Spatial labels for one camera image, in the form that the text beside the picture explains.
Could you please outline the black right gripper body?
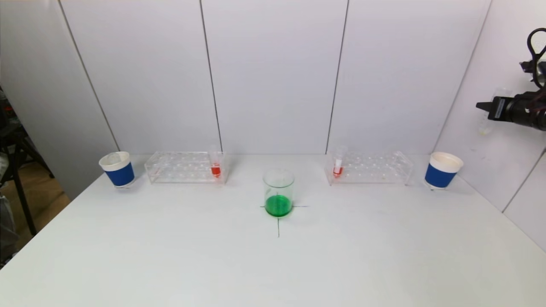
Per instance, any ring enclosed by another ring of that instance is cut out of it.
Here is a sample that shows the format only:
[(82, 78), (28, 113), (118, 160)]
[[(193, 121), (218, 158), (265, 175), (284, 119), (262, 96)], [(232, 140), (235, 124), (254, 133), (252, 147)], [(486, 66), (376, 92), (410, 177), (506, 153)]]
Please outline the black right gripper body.
[(531, 100), (531, 95), (528, 94), (514, 97), (496, 96), (491, 102), (488, 119), (532, 126), (531, 111), (527, 111), (527, 105)]

